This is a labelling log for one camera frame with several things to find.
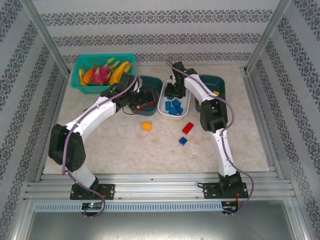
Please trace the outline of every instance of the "yellow block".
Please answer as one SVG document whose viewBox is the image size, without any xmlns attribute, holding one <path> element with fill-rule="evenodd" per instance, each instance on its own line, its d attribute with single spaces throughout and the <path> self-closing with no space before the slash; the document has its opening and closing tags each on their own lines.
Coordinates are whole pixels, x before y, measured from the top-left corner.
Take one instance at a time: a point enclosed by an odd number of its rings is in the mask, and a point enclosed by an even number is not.
<svg viewBox="0 0 320 240">
<path fill-rule="evenodd" d="M 150 131 L 152 128 L 152 124 L 150 122 L 144 122 L 142 125 L 142 130 L 144 131 Z"/>
</svg>

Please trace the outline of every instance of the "toy block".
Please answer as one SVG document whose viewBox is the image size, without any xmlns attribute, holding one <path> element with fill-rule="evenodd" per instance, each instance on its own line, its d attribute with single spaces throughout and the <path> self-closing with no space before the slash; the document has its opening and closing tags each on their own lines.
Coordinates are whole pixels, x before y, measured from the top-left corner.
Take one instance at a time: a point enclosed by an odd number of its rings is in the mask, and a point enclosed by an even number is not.
<svg viewBox="0 0 320 240">
<path fill-rule="evenodd" d="M 177 111 L 178 111 L 178 114 L 180 114 L 180 115 L 184 112 L 184 110 L 182 109 L 182 107 L 178 107 L 178 108 L 177 108 Z"/>
<path fill-rule="evenodd" d="M 194 125 L 189 122 L 187 125 L 185 125 L 185 127 L 182 129 L 182 132 L 184 134 L 188 134 L 190 132 L 190 130 L 194 127 Z"/>
<path fill-rule="evenodd" d="M 169 114 L 171 114 L 171 115 L 177 115 L 177 114 L 178 114 L 178 110 L 175 109 L 174 107 L 171 107 L 171 108 L 169 109 Z"/>
<path fill-rule="evenodd" d="M 142 124 L 142 130 L 144 131 L 150 131 L 152 128 L 152 124 L 150 122 L 144 122 Z"/>
<path fill-rule="evenodd" d="M 180 105 L 181 105 L 181 102 L 179 102 L 178 99 L 175 99 L 172 101 L 172 106 L 174 106 L 176 109 L 180 107 Z"/>
<path fill-rule="evenodd" d="M 171 102 L 170 101 L 166 101 L 165 102 L 165 110 L 169 111 L 170 108 L 171 108 Z"/>
<path fill-rule="evenodd" d="M 188 142 L 188 140 L 184 137 L 180 138 L 179 143 L 184 146 L 186 143 Z"/>
</svg>

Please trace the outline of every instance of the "blue block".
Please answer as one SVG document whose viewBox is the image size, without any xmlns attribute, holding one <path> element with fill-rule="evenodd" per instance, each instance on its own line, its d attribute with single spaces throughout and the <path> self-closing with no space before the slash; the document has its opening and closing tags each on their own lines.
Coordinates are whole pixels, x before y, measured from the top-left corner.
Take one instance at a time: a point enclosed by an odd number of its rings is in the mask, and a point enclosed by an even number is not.
<svg viewBox="0 0 320 240">
<path fill-rule="evenodd" d="M 183 108 L 182 107 L 178 107 L 177 108 L 177 111 L 178 111 L 178 114 L 182 114 L 184 112 Z"/>
<path fill-rule="evenodd" d="M 181 105 L 181 102 L 179 102 L 179 100 L 175 99 L 172 101 L 172 106 L 174 106 L 176 109 L 180 107 L 180 105 Z"/>
<path fill-rule="evenodd" d="M 184 137 L 182 137 L 180 140 L 179 140 L 179 143 L 184 146 L 186 143 L 188 142 L 188 140 Z"/>
<path fill-rule="evenodd" d="M 171 102 L 170 101 L 166 101 L 165 102 L 165 110 L 169 111 L 170 108 L 171 108 Z"/>
<path fill-rule="evenodd" d="M 169 114 L 171 114 L 171 115 L 177 115 L 177 114 L 178 114 L 178 110 L 175 109 L 174 107 L 170 107 L 170 109 L 169 109 Z"/>
</svg>

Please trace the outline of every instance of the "teal basket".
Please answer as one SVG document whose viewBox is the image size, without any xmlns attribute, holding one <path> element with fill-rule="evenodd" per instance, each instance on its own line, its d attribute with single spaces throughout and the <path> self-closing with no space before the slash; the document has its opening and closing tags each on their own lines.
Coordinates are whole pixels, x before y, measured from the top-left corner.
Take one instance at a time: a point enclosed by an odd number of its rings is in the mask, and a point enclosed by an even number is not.
<svg viewBox="0 0 320 240">
<path fill-rule="evenodd" d="M 110 64 L 114 64 L 116 61 L 120 61 L 117 66 L 120 66 L 123 62 L 129 61 L 130 63 L 135 63 L 136 58 L 132 53 L 108 53 L 108 54 L 84 54 L 80 55 L 74 66 L 72 79 L 71 79 L 71 87 L 74 89 L 79 89 L 84 94 L 100 94 L 104 90 L 108 89 L 110 86 L 81 86 L 80 85 L 80 77 L 79 77 L 79 69 L 83 69 L 84 73 L 86 73 L 92 67 L 102 67 L 106 64 L 106 62 L 114 58 L 113 62 Z M 134 66 L 131 66 L 129 73 L 135 74 L 136 70 Z"/>
</svg>

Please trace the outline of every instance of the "red block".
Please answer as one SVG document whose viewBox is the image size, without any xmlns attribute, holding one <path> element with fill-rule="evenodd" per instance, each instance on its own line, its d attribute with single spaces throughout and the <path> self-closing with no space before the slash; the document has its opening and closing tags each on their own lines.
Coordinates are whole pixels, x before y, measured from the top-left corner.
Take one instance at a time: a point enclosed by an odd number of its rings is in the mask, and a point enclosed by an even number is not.
<svg viewBox="0 0 320 240">
<path fill-rule="evenodd" d="M 188 134 L 193 127 L 194 127 L 194 125 L 193 125 L 191 122 L 189 122 L 189 123 L 184 127 L 184 129 L 182 129 L 182 132 L 183 132 L 184 134 Z"/>
</svg>

